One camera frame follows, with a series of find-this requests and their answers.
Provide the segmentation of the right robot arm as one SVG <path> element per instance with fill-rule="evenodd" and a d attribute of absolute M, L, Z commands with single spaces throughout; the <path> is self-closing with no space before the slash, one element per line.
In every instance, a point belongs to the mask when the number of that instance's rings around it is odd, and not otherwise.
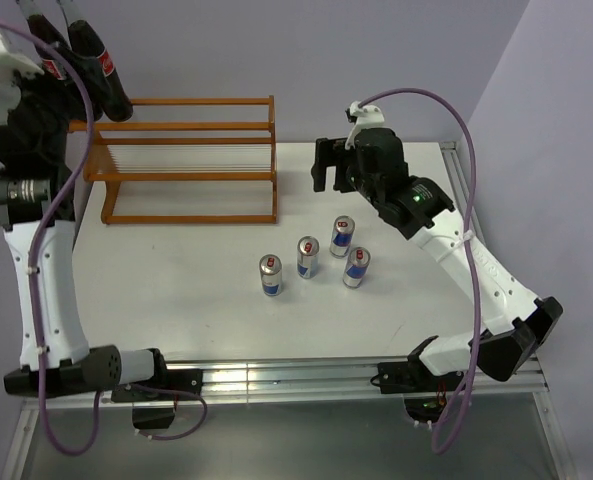
<path fill-rule="evenodd" d="M 547 340 L 563 314 L 553 296 L 523 286 L 466 226 L 450 196 L 433 180 L 413 175 L 402 141 L 388 128 L 345 139 L 319 138 L 311 169 L 313 189 L 326 187 L 335 170 L 334 190 L 359 192 L 380 219 L 423 250 L 472 301 L 472 333 L 433 336 L 408 357 L 414 387 L 433 388 L 444 375 L 476 364 L 504 382 Z"/>

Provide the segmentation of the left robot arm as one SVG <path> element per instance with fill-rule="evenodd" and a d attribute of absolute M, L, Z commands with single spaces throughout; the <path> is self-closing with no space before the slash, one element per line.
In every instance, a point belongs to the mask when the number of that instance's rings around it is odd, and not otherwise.
<path fill-rule="evenodd" d="M 86 88 L 100 79 L 73 57 L 64 85 L 0 34 L 0 227 L 12 254 L 23 323 L 19 368 L 3 379 L 7 394 L 57 398 L 134 384 L 148 399 L 171 386 L 155 348 L 90 346 L 73 279 L 75 179 L 64 156 L 69 126 L 91 121 Z"/>

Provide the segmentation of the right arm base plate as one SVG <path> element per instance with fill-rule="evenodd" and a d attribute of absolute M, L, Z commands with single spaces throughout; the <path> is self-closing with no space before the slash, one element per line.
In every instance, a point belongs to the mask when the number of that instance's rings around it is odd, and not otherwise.
<path fill-rule="evenodd" d="M 434 375 L 420 360 L 404 360 L 378 363 L 370 384 L 381 394 L 439 393 L 454 391 L 463 378 L 457 372 Z"/>

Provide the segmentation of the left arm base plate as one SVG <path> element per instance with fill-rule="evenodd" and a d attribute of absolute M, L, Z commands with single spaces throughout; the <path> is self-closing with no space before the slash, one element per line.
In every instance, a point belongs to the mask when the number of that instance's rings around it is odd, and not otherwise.
<path fill-rule="evenodd" d="M 168 370 L 167 377 L 162 383 L 153 380 L 141 382 L 141 386 L 150 388 L 150 391 L 119 386 L 111 394 L 114 403 L 134 403 L 152 401 L 172 401 L 179 399 L 176 394 L 161 393 L 161 390 L 174 390 L 200 395 L 203 385 L 203 370 L 199 368 Z"/>

